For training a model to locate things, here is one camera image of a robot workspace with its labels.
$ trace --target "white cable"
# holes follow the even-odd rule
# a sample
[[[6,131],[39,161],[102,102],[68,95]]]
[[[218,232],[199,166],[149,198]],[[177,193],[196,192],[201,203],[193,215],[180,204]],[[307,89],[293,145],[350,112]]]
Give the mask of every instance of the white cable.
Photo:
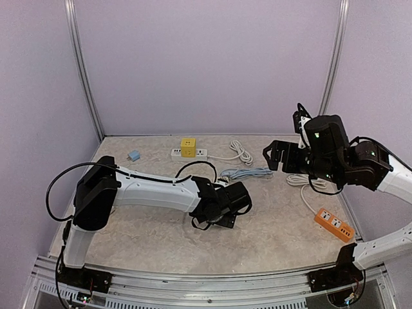
[[[242,144],[238,140],[233,140],[230,143],[229,148],[236,151],[238,155],[232,158],[220,158],[218,156],[208,156],[208,157],[213,158],[213,159],[228,160],[228,161],[239,158],[245,165],[247,166],[252,165],[253,163],[252,155],[245,148],[243,148]]]
[[[242,179],[246,177],[264,177],[270,176],[273,172],[267,167],[257,167],[255,169],[225,169],[220,172],[221,177],[227,177],[231,180]]]
[[[309,185],[308,175],[291,174],[291,175],[286,177],[286,182],[289,185],[291,185],[292,187],[300,187],[301,186],[301,198],[303,200],[303,203],[310,209],[310,211],[312,211],[316,215],[317,212],[315,211],[315,209],[313,209],[309,205],[308,201],[306,201],[306,199],[304,198],[304,195],[303,195],[304,188]],[[322,179],[312,180],[312,184],[314,185],[314,187],[316,189],[320,189],[320,190],[326,190],[327,189],[327,185],[326,185],[325,180],[322,180]]]

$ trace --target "white power strip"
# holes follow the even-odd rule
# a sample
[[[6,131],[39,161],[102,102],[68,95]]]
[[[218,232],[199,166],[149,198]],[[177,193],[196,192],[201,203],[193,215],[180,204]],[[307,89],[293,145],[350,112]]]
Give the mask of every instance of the white power strip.
[[[196,149],[196,156],[192,158],[187,158],[185,156],[182,156],[182,151],[180,149],[174,148],[172,149],[171,156],[172,161],[207,161],[207,149]]]

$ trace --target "vertical metal post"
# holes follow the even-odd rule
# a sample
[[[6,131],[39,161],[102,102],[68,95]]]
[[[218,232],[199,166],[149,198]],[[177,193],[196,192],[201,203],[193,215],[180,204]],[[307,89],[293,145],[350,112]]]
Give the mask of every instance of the vertical metal post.
[[[79,29],[77,28],[75,4],[73,0],[64,0],[64,4],[69,24],[71,44],[73,45],[73,51],[77,63],[77,69],[79,71],[80,81],[83,87],[84,95],[86,97],[86,102],[91,115],[91,119],[93,121],[93,127],[95,128],[97,137],[101,142],[104,138],[104,130],[97,113],[97,108],[95,105],[95,101],[93,100],[93,95],[91,94],[90,83],[86,72],[86,67],[84,65],[82,48],[80,45]]]
[[[333,44],[332,59],[330,61],[328,78],[323,91],[321,108],[319,115],[324,115],[328,109],[330,96],[332,94],[333,84],[335,82],[339,59],[341,58],[343,39],[345,35],[346,23],[348,21],[349,0],[341,0],[341,9],[337,23],[335,42]]]

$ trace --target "power strip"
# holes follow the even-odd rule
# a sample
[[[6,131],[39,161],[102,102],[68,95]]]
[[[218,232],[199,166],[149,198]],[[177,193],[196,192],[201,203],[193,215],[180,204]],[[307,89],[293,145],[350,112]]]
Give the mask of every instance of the power strip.
[[[355,230],[353,228],[339,220],[333,214],[330,214],[324,208],[321,208],[316,214],[315,221],[345,243],[351,240],[353,235],[355,235]]]
[[[196,156],[182,156],[182,151],[178,148],[172,149],[172,161],[190,162],[190,161],[207,161],[207,149],[196,149]]]

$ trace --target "orange power strip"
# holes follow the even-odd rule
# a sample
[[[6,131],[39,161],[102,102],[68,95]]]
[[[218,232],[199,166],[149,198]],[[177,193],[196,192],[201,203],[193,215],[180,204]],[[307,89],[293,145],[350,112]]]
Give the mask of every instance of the orange power strip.
[[[333,214],[330,214],[324,208],[317,213],[315,221],[345,243],[351,240],[353,235],[355,235],[355,230],[353,228],[339,220]]]

